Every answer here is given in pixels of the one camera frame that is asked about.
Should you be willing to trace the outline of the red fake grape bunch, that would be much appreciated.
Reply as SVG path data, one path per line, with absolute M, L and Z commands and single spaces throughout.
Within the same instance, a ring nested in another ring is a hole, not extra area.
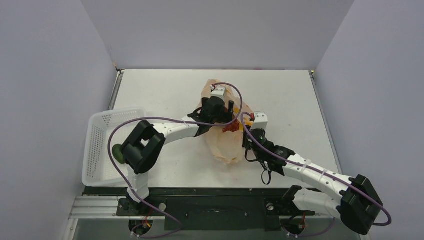
M 241 125 L 240 122 L 238 120 L 236 120 L 232 124 L 229 124 L 229 125 L 225 126 L 222 129 L 222 132 L 223 133 L 226 133 L 226 132 L 232 132 L 232 133 L 237 132 L 237 131 L 240 130 L 240 125 Z

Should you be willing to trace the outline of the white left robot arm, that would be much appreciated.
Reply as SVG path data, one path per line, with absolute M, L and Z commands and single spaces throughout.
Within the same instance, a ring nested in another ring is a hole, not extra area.
M 127 190 L 131 199 L 129 208 L 136 215 L 143 215 L 149 209 L 148 172 L 157 163 L 166 144 L 185 138 L 195 138 L 207 133 L 213 126 L 224 127 L 236 120 L 235 103 L 225 102 L 220 97 L 204 97 L 201 106 L 176 121 L 150 123 L 141 120 L 120 146 L 125 164 L 133 171 Z

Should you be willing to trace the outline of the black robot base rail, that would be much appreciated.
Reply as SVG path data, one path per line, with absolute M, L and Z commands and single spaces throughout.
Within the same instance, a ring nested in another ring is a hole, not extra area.
M 143 224 L 138 231 L 153 225 L 155 217 L 163 219 L 166 231 L 239 231 L 263 229 L 280 231 L 286 224 L 297 230 L 303 216 L 288 199 L 288 188 L 163 188 L 153 187 L 146 202 L 134 203 L 125 187 L 86 187 L 87 197 L 114 197 L 113 215 L 128 217 L 129 227 Z

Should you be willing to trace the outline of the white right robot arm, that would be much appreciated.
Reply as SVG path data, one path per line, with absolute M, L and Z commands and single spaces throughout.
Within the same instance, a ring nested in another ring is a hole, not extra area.
M 243 131 L 243 148 L 252 152 L 265 173 L 269 185 L 272 173 L 296 179 L 314 190 L 293 185 L 282 199 L 283 209 L 289 213 L 316 212 L 339 219 L 351 231 L 367 235 L 374 226 L 387 226 L 377 222 L 384 204 L 371 181 L 359 174 L 356 177 L 325 169 L 305 159 L 293 150 L 267 140 L 262 128 Z

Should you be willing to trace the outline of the green fake avocado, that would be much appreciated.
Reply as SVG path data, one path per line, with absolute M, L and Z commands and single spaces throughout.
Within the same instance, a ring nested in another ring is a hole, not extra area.
M 124 165 L 126 163 L 126 160 L 123 156 L 123 153 L 121 151 L 121 144 L 115 144 L 112 149 L 111 149 L 111 153 L 112 156 L 114 157 L 114 159 L 121 165 Z

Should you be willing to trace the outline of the translucent orange plastic bag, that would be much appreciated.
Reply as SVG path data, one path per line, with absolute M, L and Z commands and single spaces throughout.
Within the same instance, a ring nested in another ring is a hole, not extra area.
M 236 90 L 225 84 L 221 84 L 221 81 L 218 79 L 209 79 L 206 82 L 205 87 L 201 92 L 202 98 L 211 97 L 212 86 L 216 84 L 217 87 L 225 87 L 225 102 L 233 101 L 234 102 L 234 116 L 237 116 L 238 113 L 247 112 L 252 114 L 254 111 L 251 107 L 241 101 L 240 96 Z M 208 149 L 212 157 L 221 162 L 224 165 L 236 165 L 242 160 L 244 160 L 245 149 L 242 147 L 243 143 L 243 126 L 240 123 L 240 130 L 236 132 L 222 132 L 224 127 L 212 127 L 207 133 L 202 135 L 202 138 L 205 140 Z

